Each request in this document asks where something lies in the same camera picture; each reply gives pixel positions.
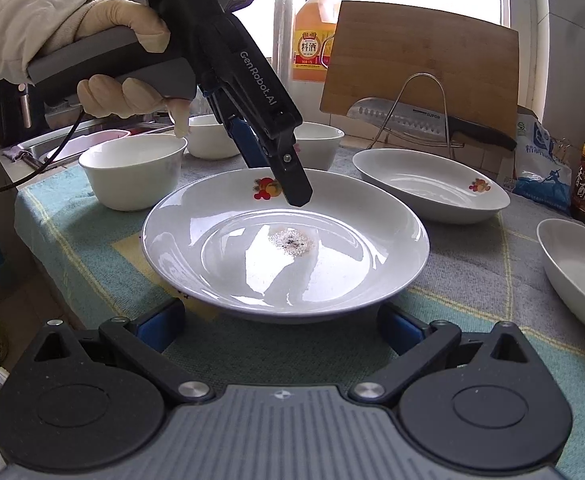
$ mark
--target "gloved hand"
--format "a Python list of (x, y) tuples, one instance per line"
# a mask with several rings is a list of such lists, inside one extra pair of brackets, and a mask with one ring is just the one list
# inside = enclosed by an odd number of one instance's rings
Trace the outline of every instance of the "gloved hand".
[[(128, 0), (100, 0), (86, 13), (75, 34), (78, 41), (116, 25), (135, 31), (148, 52), (161, 53), (170, 42), (170, 31), (154, 10)], [(95, 117), (116, 114), (128, 118), (149, 114), (168, 107), (175, 122), (175, 132), (183, 136), (188, 131), (190, 102), (183, 99), (164, 99), (152, 86), (134, 78), (123, 84), (106, 75), (94, 75), (77, 86), (77, 95), (87, 113)]]

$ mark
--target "white ceramic bowl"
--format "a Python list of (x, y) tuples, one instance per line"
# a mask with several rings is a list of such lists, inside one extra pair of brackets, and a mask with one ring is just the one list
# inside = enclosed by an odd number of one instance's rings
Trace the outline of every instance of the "white ceramic bowl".
[(325, 124), (303, 123), (295, 128), (294, 135), (301, 165), (311, 170), (328, 171), (345, 134)]
[(442, 156), (387, 148), (359, 152), (352, 161), (364, 181), (392, 193), (422, 219), (475, 224), (510, 205), (496, 182)]
[(95, 196), (117, 211), (154, 206), (179, 183), (186, 140), (151, 134), (108, 140), (79, 157)]
[(288, 205), (268, 168), (177, 190), (146, 219), (147, 260), (178, 290), (265, 322), (331, 319), (406, 288), (430, 248), (415, 214), (355, 178), (306, 173), (303, 208)]
[(547, 278), (565, 305), (585, 325), (585, 227), (548, 219), (537, 227)]
[(239, 155), (235, 141), (228, 137), (226, 128), (217, 122), (214, 115), (190, 118), (188, 152), (205, 160), (223, 160)]

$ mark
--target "white dinner plate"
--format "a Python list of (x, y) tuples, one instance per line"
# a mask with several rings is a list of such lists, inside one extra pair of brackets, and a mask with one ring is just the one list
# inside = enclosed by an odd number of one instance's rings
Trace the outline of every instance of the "white dinner plate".
[(585, 325), (585, 227), (548, 219), (537, 227), (547, 278), (565, 305)]
[(306, 173), (303, 208), (288, 205), (268, 168), (177, 190), (144, 223), (147, 260), (178, 290), (266, 322), (331, 319), (406, 288), (430, 251), (414, 213), (355, 178)]
[(442, 156), (387, 148), (359, 152), (352, 161), (366, 182), (392, 193), (422, 219), (475, 224), (510, 205), (496, 182)]

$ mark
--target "table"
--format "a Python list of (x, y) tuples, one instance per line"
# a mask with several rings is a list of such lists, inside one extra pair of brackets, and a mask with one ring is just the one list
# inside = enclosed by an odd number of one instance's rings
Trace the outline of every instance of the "table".
[[(354, 153), (340, 148), (331, 170), (358, 177)], [(240, 158), (187, 156), (181, 184), (243, 166)], [(69, 307), (95, 328), (112, 316), (134, 318), (179, 297), (141, 253), (146, 215), (101, 206), (76, 166), (22, 189), (15, 227)], [(573, 407), (575, 426), (560, 468), (571, 480), (585, 480), (585, 327), (546, 279), (535, 234), (543, 219), (561, 217), (512, 196), (508, 209), (482, 224), (426, 222), (430, 259), (394, 302), (426, 322), (447, 319), (469, 332), (488, 332), (499, 320), (516, 322)], [(349, 386), (395, 358), (376, 333), (374, 309), (321, 324), (272, 326), (183, 299), (188, 328), (165, 355), (216, 389), (228, 383)]]

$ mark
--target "black cable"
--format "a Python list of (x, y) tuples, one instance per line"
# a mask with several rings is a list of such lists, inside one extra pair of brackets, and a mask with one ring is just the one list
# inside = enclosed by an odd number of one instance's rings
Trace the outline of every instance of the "black cable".
[(42, 167), (40, 167), (38, 170), (34, 171), (30, 175), (25, 176), (22, 179), (17, 180), (16, 182), (13, 182), (12, 184), (8, 184), (7, 186), (0, 187), (0, 193), (3, 193), (4, 191), (9, 191), (11, 189), (15, 189), (15, 187), (18, 187), (18, 186), (21, 186), (22, 184), (25, 184), (29, 180), (34, 179), (37, 175), (42, 174), (44, 171), (46, 171), (48, 169), (48, 166), (50, 166), (52, 164), (52, 162), (55, 160), (55, 158), (57, 158), (57, 156), (61, 153), (61, 150), (63, 150), (63, 148), (66, 147), (66, 144), (68, 143), (70, 138), (77, 131), (77, 128), (79, 128), (79, 124), (81, 123), (81, 120), (84, 118), (85, 114), (86, 113), (83, 111), (79, 114), (79, 117), (77, 118), (77, 121), (75, 122), (74, 126), (70, 129), (66, 138), (63, 139), (61, 146), (57, 148), (57, 151), (54, 153), (54, 155), (51, 158), (49, 158)]

